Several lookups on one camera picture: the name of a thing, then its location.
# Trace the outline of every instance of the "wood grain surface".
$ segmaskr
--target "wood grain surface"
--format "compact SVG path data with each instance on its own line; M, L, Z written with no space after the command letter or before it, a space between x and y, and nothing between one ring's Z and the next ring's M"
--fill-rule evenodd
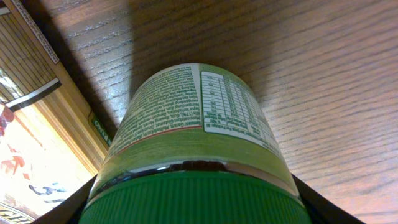
M111 134L155 72L217 65L253 89L292 173L362 221L398 222L398 1L24 4Z

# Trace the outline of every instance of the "green lid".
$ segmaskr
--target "green lid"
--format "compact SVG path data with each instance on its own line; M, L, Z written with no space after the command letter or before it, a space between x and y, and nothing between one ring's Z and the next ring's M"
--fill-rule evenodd
M227 172L168 172L101 192L80 223L310 223L305 207L263 180Z

